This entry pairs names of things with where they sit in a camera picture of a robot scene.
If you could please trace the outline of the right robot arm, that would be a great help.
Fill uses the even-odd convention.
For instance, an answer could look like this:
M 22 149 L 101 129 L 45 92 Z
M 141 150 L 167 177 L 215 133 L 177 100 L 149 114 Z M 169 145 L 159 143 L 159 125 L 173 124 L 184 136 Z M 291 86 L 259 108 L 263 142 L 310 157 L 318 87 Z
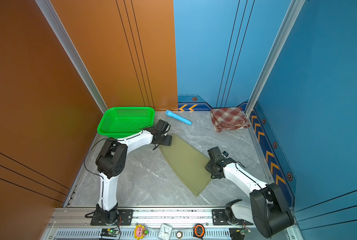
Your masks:
M 207 152 L 209 162 L 205 170 L 211 174 L 211 179 L 233 182 L 250 200 L 249 206 L 237 199 L 227 203 L 223 210 L 214 210 L 215 225 L 242 225 L 242 230 L 246 231 L 246 224 L 253 224 L 267 239 L 294 225 L 294 216 L 278 185 L 255 178 L 242 163 L 229 158 L 228 153 L 221 152 L 218 147 Z

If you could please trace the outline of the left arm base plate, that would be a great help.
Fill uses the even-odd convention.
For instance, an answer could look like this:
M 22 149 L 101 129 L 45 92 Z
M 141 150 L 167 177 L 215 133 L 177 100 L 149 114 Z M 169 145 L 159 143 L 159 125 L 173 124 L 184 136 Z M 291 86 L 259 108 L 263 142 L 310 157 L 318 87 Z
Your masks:
M 96 209 L 92 213 L 91 226 L 130 226 L 133 217 L 133 210 L 118 210 L 105 211 Z

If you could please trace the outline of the red plaid skirt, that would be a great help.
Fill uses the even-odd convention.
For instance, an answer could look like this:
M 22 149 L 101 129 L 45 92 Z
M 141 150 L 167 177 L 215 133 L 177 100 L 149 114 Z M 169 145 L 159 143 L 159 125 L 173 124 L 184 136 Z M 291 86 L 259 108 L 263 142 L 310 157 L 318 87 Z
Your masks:
M 210 114 L 211 121 L 218 133 L 250 127 L 241 107 L 213 109 Z

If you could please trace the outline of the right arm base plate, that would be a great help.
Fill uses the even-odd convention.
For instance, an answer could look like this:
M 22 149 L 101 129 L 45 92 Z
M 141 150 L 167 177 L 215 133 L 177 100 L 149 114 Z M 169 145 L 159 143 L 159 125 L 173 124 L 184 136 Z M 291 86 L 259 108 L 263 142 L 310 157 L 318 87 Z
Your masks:
M 231 213 L 227 213 L 226 209 L 213 209 L 212 213 L 212 223 L 215 226 L 223 225 L 246 225 L 253 226 L 253 223 L 245 220 L 238 220 L 231 216 Z

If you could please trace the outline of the olive green skirt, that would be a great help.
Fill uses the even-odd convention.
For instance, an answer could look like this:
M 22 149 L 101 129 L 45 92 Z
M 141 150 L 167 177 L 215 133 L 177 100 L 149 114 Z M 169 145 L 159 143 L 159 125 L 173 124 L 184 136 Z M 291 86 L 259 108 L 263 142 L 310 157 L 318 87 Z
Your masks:
M 209 158 L 178 135 L 172 135 L 170 146 L 159 148 L 176 176 L 198 197 L 211 181 L 211 173 L 205 169 Z

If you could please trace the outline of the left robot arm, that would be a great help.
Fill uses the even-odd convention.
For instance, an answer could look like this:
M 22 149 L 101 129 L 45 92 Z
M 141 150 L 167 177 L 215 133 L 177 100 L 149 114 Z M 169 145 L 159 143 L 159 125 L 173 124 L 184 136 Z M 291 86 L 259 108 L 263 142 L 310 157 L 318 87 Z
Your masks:
M 125 168 L 127 154 L 145 145 L 153 144 L 155 148 L 170 146 L 172 136 L 168 135 L 170 124 L 159 120 L 157 124 L 142 129 L 139 133 L 122 139 L 106 139 L 95 161 L 100 176 L 100 195 L 93 213 L 91 225 L 119 224 L 117 186 L 119 175 Z

